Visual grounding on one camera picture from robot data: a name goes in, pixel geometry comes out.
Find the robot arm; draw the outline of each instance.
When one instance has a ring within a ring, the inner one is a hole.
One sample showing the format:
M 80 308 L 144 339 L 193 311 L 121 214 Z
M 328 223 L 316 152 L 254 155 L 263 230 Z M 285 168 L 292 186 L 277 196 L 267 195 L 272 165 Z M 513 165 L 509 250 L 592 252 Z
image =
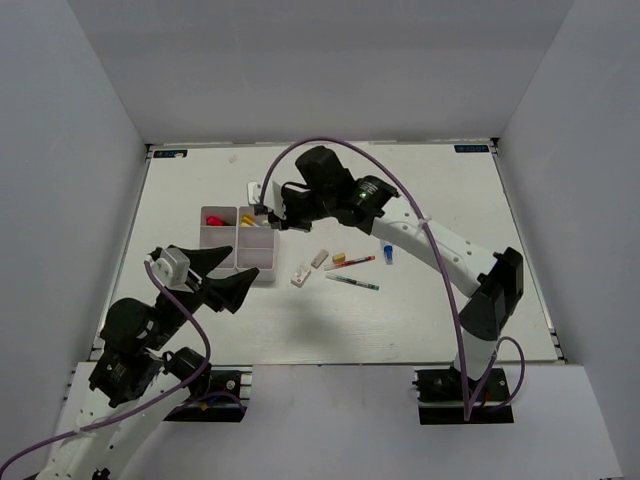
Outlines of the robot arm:
M 206 275 L 233 249 L 221 247 L 185 250 L 156 249 L 151 254 L 151 270 L 180 303 L 193 314 L 202 305 L 219 312 L 235 313 L 244 302 L 258 269 L 253 268 L 225 279 Z M 78 435 L 65 440 L 37 480 L 80 478 L 116 480 L 130 458 L 160 422 L 190 396 L 209 392 L 211 365 L 190 348 L 154 354 L 184 325 L 185 316 L 163 294 L 155 305 L 133 298 L 114 303 L 107 313 L 100 337 L 104 353 L 89 377 L 89 391 L 76 419 Z M 193 378 L 186 388 L 182 382 Z M 176 391 L 168 395 L 169 390 Z M 91 429 L 101 423 L 162 399 L 116 423 Z
M 409 202 L 383 180 L 354 179 L 336 154 L 314 147 L 296 160 L 305 184 L 273 183 L 260 203 L 265 186 L 250 183 L 249 203 L 267 214 L 272 228 L 311 230 L 312 222 L 334 217 L 342 225 L 386 240 L 438 270 L 433 249 Z M 502 328 L 523 295 L 523 259 L 512 248 L 491 253 L 427 220 L 452 283 L 468 302 L 459 312 L 471 386 L 484 373 Z M 456 356 L 453 367 L 459 370 Z

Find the red pencil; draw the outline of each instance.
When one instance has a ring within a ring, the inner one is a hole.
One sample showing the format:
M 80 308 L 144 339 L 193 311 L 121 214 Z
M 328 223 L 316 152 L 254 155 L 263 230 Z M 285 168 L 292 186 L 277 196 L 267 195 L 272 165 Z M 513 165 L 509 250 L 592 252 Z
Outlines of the red pencil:
M 335 265 L 327 265 L 324 267 L 325 271 L 327 270 L 335 270 L 336 268 L 349 267 L 351 265 L 357 265 L 358 263 L 370 262 L 371 260 L 375 260 L 375 255 L 370 255 L 368 257 L 356 258 L 355 260 L 347 260 L 346 262 L 336 263 Z

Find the red object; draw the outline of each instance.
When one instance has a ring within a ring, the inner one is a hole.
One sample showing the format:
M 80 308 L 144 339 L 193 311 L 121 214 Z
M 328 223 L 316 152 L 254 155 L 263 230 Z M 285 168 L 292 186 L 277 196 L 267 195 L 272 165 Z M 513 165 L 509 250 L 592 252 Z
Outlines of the red object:
M 214 215 L 207 217 L 207 225 L 210 227 L 224 227 L 224 222 Z

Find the white table surface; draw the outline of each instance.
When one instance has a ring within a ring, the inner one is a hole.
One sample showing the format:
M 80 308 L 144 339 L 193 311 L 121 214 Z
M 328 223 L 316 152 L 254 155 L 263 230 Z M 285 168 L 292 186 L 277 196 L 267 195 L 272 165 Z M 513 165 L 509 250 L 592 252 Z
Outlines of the white table surface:
M 416 197 L 425 213 L 480 245 L 502 252 L 522 247 L 491 154 L 457 154 L 451 145 L 359 144 L 387 165 Z M 262 181 L 282 146 L 191 148 L 186 158 L 152 159 L 114 301 L 135 297 L 153 303 L 157 291 L 143 268 L 156 246 L 199 247 L 200 208 L 246 205 L 246 184 Z M 358 155 L 335 147 L 354 177 L 384 178 Z M 285 159 L 278 181 L 301 181 Z M 347 257 L 375 254 L 375 262 L 342 270 L 380 285 L 375 292 L 324 279 L 314 271 L 301 289 L 290 284 L 300 263 L 322 248 Z M 455 355 L 455 338 L 439 273 L 396 248 L 393 266 L 381 258 L 379 241 L 333 219 L 311 233 L 281 232 L 278 280 L 256 286 L 235 315 L 201 308 L 197 318 L 211 339 L 212 362 L 260 363 L 445 363 Z M 457 295 L 459 309 L 464 297 Z M 556 360 L 545 316 L 528 269 L 525 295 L 504 334 L 515 337 L 530 361 Z M 166 349 L 189 345 L 201 351 L 185 326 Z M 511 348 L 502 360 L 517 359 Z

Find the eraser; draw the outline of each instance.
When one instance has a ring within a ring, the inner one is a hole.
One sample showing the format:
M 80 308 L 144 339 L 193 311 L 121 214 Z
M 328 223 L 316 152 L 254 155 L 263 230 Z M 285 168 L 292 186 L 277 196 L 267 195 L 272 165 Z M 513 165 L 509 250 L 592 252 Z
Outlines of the eraser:
M 311 261 L 311 266 L 313 268 L 318 268 L 320 265 L 322 265 L 322 262 L 324 262 L 328 256 L 329 252 L 327 252 L 326 250 L 320 250 L 318 255 L 316 255 L 316 258 Z
M 309 277 L 311 273 L 311 269 L 305 265 L 300 265 L 297 270 L 293 273 L 293 277 L 291 277 L 291 283 L 293 283 L 296 287 L 301 287 L 304 285 L 304 282 Z
M 333 263 L 342 263 L 346 259 L 347 259 L 347 256 L 344 253 L 338 253 L 331 258 Z

